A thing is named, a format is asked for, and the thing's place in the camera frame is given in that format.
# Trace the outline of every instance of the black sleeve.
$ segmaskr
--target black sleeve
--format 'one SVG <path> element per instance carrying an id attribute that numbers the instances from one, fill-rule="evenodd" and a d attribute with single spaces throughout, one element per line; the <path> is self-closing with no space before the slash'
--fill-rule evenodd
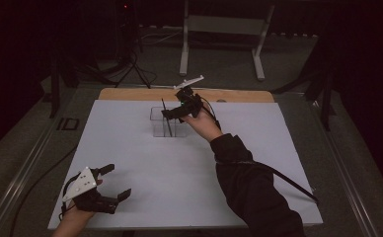
<path id="1" fill-rule="evenodd" d="M 253 155 L 238 136 L 225 134 L 210 142 L 216 174 L 231 209 L 248 225 L 254 237 L 305 236 L 302 219 L 274 188 L 270 170 L 254 165 L 224 164 L 252 161 Z"/>

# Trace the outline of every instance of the white metal frame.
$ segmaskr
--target white metal frame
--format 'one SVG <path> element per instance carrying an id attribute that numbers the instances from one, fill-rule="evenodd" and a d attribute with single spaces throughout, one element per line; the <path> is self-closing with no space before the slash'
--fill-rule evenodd
<path id="1" fill-rule="evenodd" d="M 263 44 L 266 39 L 268 26 L 273 11 L 274 6 L 269 6 L 268 14 L 263 20 L 189 15 L 189 0 L 185 0 L 183 51 L 180 62 L 180 75 L 186 76 L 188 74 L 189 32 L 243 34 L 260 37 L 259 44 L 252 50 L 252 55 L 254 59 L 254 66 L 256 68 L 257 79 L 264 81 L 265 73 L 263 71 L 262 62 L 260 60 L 260 52 L 262 51 Z"/>

